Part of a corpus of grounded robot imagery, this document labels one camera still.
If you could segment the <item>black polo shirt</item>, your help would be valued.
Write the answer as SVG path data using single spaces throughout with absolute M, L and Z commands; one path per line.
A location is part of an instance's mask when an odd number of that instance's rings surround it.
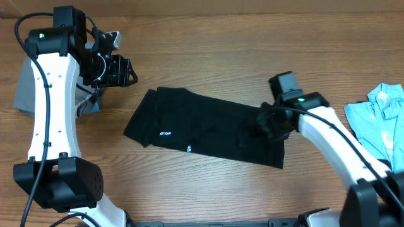
M 185 88 L 148 90 L 124 135 L 143 147 L 283 168 L 284 142 L 260 129 L 260 109 L 197 95 Z

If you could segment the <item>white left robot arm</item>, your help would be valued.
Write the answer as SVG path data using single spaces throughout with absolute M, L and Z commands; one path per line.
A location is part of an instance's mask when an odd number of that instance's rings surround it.
M 13 167 L 28 203 L 53 209 L 87 226 L 133 226 L 104 192 L 100 167 L 84 160 L 76 137 L 77 80 L 97 96 L 102 88 L 138 80 L 131 61 L 117 52 L 119 32 L 88 29 L 90 18 L 73 6 L 50 13 L 50 28 L 31 30 L 20 45 L 31 60 L 35 83 L 33 137 L 27 162 Z

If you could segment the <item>light blue shirt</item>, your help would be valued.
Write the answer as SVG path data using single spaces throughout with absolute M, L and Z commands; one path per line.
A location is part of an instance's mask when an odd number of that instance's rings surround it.
M 403 171 L 403 88 L 379 84 L 368 101 L 345 106 L 355 137 L 375 158 L 388 160 L 392 172 Z

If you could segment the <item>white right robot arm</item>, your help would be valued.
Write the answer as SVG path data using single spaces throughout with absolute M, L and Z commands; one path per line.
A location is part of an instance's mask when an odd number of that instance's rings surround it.
M 315 145 L 342 180 L 347 196 L 341 211 L 315 209 L 300 214 L 294 226 L 403 226 L 403 174 L 393 173 L 349 133 L 318 92 L 305 94 L 293 72 L 268 81 L 274 104 L 263 103 L 256 122 L 271 140 L 292 131 Z

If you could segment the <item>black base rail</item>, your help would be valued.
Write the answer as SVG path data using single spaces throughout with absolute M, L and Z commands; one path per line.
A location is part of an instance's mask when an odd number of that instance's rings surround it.
M 133 227 L 300 227 L 298 219 L 276 218 L 267 221 L 236 221 L 236 222 L 205 222 L 205 223 L 163 223 L 138 222 L 130 224 Z

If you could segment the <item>grey folded shirt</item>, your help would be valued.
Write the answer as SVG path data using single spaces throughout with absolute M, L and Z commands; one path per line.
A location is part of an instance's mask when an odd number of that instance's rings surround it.
M 83 84 L 83 78 L 78 76 L 77 85 L 85 89 L 83 91 L 76 88 L 75 95 L 75 107 L 76 107 L 76 118 L 81 117 L 83 114 L 83 107 L 88 99 L 89 95 L 95 92 L 95 88 L 91 86 L 85 86 Z M 35 112 L 35 81 L 33 70 L 31 67 L 31 59 L 26 57 L 20 72 L 20 77 L 16 87 L 16 94 L 14 99 L 13 107 L 19 110 L 23 114 L 27 114 L 34 117 Z

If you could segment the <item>dark garment under blue shirt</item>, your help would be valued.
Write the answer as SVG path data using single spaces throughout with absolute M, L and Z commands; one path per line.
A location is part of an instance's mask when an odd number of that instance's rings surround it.
M 378 159 L 378 162 L 379 172 L 392 172 L 391 163 L 388 160 Z

